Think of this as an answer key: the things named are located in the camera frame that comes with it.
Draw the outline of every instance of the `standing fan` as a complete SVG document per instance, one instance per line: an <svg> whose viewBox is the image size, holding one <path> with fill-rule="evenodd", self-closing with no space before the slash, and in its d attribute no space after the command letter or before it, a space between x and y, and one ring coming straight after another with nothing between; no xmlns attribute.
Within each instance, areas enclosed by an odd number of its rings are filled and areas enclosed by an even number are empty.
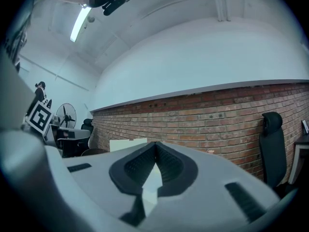
<svg viewBox="0 0 309 232"><path fill-rule="evenodd" d="M60 126L66 128L74 128L76 124L76 112L71 104L62 104L56 113L60 118Z"/></svg>

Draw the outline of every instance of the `fluorescent light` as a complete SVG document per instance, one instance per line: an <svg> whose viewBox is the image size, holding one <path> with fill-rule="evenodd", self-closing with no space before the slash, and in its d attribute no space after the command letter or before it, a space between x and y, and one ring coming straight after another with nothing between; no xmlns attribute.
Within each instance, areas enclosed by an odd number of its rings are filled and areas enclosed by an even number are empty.
<svg viewBox="0 0 309 232"><path fill-rule="evenodd" d="M91 11L91 8L89 8L89 7L82 8L82 10L80 11L80 13L79 13L79 15L76 19L76 22L74 24L73 30L72 30L72 34L71 34L71 37L70 37L71 41L73 41L73 42L76 41L78 33L81 30L81 27L82 27L82 25L83 25L83 23L84 23L85 19L87 18L90 11Z"/></svg>

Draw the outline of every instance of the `black office chair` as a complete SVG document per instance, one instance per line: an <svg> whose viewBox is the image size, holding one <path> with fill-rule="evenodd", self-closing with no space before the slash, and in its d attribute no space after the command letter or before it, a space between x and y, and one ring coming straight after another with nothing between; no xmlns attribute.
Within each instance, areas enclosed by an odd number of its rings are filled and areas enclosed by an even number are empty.
<svg viewBox="0 0 309 232"><path fill-rule="evenodd" d="M286 174L286 154L282 117L276 112L262 114L264 117L263 132L259 137L259 144L264 169L264 181L283 198L294 189L287 182L279 185Z"/></svg>
<svg viewBox="0 0 309 232"><path fill-rule="evenodd" d="M88 142L89 142L89 139L91 137L91 134L93 132L93 125L92 125L92 120L93 119L90 119L90 118L87 118L84 120L84 123L82 124L82 127L81 129L82 130L88 130L90 131L90 136L88 138L84 138L84 139L81 139L79 142L78 142L78 151L82 154L85 150L88 150L89 149L89 146L88 146Z"/></svg>

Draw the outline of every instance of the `black desk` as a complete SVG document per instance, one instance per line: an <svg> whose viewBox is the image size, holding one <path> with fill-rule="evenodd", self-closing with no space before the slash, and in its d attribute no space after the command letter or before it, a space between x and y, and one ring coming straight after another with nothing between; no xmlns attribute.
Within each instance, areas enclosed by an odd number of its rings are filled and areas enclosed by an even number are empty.
<svg viewBox="0 0 309 232"><path fill-rule="evenodd" d="M289 178L289 183L293 184L298 175L299 172L304 164L304 158L303 156L309 154L309 135L302 136L297 141L295 141L295 155L294 155L294 161L292 165L292 170Z"/></svg>

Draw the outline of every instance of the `white wall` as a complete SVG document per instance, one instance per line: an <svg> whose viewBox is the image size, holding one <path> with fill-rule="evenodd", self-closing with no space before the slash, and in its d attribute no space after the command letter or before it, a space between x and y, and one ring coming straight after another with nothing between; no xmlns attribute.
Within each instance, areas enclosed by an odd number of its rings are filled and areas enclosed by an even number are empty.
<svg viewBox="0 0 309 232"><path fill-rule="evenodd" d="M61 45L52 34L31 25L20 58L19 75L33 92L36 83L45 82L47 99L52 99L54 113L60 105L70 103L76 111L77 129L85 118L92 118L88 107L99 74L77 54Z"/></svg>
<svg viewBox="0 0 309 232"><path fill-rule="evenodd" d="M181 94L309 80L309 58L258 21L184 23L135 45L101 75L90 110Z"/></svg>

